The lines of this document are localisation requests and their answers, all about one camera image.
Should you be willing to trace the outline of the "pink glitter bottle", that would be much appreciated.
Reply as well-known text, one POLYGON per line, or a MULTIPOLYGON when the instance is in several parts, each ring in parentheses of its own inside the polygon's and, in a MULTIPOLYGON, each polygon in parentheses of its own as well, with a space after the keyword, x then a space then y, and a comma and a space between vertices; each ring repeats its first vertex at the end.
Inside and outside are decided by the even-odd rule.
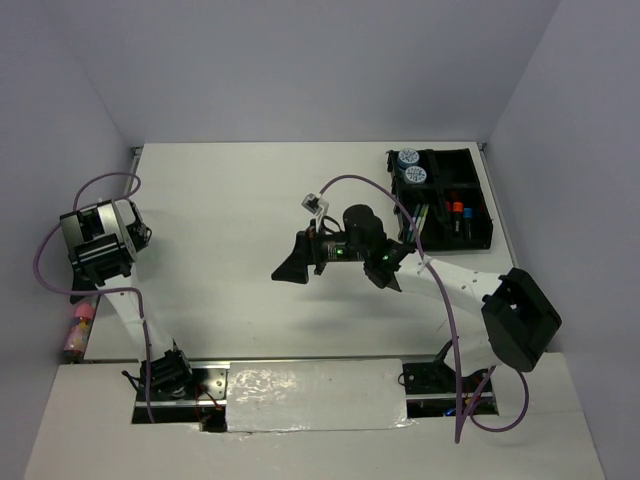
POLYGON ((86 301, 76 305, 63 346, 62 357, 66 363, 78 363, 84 359, 96 309, 96 301, 86 301))

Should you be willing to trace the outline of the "blue clear pen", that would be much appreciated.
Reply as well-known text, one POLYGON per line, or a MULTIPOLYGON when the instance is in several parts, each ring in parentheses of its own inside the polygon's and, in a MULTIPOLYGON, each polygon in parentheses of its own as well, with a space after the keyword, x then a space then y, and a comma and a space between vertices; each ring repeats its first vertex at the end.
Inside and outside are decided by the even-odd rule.
POLYGON ((406 231, 406 235, 405 235, 405 242, 406 243, 413 243, 414 242, 414 238, 416 235, 416 229, 418 226, 418 222, 420 219, 420 213, 422 210, 422 205, 421 204, 417 204, 413 210, 413 214, 411 216, 411 220, 408 222, 407 225, 407 231, 406 231))

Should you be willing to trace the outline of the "yellow green pen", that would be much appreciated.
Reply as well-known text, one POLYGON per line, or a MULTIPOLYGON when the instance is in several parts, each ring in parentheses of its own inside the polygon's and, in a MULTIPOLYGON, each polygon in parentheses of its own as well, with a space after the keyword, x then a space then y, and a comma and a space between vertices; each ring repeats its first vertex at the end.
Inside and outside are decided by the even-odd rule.
POLYGON ((420 213, 420 219, 419 219, 419 222, 418 222, 418 226, 417 226, 417 229, 416 229, 416 235, 415 235, 415 238, 414 238, 415 242, 417 242, 418 240, 421 239, 422 231, 424 229, 424 225, 425 225, 426 219, 428 217, 429 207, 430 207, 429 204, 421 204, 421 205, 422 205, 422 210, 421 210, 421 213, 420 213))

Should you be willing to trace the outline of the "blue glitter jar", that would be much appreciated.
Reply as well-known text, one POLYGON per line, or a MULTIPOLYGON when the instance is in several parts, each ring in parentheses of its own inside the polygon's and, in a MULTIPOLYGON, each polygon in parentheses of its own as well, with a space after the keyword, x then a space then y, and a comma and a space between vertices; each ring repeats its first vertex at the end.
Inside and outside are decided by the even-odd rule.
POLYGON ((422 185, 428 180, 428 173, 424 168, 413 165, 404 170, 403 179, 408 185, 422 185))
POLYGON ((420 154, 411 148, 404 148, 397 153, 397 163, 401 169, 418 166, 420 162, 420 154))

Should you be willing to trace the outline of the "orange highlighter marker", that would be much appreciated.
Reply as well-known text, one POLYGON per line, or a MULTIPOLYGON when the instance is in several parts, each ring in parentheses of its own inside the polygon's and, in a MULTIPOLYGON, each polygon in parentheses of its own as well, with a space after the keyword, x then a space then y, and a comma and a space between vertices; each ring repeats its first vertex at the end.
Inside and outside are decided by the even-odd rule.
POLYGON ((462 235, 464 220, 464 205, 462 202, 453 202, 451 204, 451 217, 453 236, 460 237, 462 235))

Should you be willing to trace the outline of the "blue highlighter marker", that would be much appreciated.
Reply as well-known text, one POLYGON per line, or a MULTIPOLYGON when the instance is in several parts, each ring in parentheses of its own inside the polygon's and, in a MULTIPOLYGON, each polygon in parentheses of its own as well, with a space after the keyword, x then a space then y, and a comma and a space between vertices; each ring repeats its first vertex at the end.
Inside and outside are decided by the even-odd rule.
POLYGON ((463 227, 464 227, 464 238, 468 241, 473 239, 473 209, 465 207, 463 209, 463 227))

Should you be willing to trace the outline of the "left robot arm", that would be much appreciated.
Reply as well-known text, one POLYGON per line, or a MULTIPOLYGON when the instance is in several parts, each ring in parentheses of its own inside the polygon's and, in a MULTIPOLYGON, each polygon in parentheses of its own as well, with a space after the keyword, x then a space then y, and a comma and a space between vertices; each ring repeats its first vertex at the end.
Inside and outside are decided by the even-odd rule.
POLYGON ((135 263, 152 230, 135 203, 103 201, 61 216, 60 226, 76 282, 73 290, 96 291, 114 309, 136 347, 141 386, 151 396, 189 396, 196 374, 142 299, 135 263))

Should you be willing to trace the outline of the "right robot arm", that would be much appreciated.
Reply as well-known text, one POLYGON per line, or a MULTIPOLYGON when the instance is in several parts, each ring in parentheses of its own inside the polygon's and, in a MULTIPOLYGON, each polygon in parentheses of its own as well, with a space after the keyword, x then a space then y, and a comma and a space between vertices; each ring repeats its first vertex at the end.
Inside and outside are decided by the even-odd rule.
POLYGON ((461 309, 481 320, 479 332, 456 331, 436 356, 435 380, 446 391, 457 391, 470 375, 494 366, 533 371, 562 324, 528 272, 486 273, 421 255, 416 247, 389 238, 366 205, 348 208, 338 232, 311 221, 271 278, 306 284, 327 264, 345 262, 362 263, 365 276, 380 289, 439 299, 446 312, 461 309))

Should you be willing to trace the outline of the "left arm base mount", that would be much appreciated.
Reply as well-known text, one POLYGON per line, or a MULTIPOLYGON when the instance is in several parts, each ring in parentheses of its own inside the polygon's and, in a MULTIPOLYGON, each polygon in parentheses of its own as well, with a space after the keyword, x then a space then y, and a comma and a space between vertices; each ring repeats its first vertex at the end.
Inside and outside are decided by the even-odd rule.
POLYGON ((168 355, 140 365, 138 374, 121 372, 134 389, 134 424, 195 425, 202 432, 227 430, 228 370, 168 355))

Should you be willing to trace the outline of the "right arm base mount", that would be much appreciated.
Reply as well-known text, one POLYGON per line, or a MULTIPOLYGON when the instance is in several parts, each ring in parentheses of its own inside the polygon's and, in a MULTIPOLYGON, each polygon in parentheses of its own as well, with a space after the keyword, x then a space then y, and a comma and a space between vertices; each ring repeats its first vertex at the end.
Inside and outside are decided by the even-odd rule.
MULTIPOLYGON (((445 354, 452 353, 452 342, 448 341, 434 359, 403 363, 402 372, 397 377, 406 395, 407 416, 410 419, 432 417, 454 417, 456 414, 455 372, 444 364, 445 354)), ((463 409, 488 373, 479 370, 462 377, 463 409)), ((474 402, 478 415, 497 415, 498 410, 493 395, 491 381, 484 386, 474 402)))

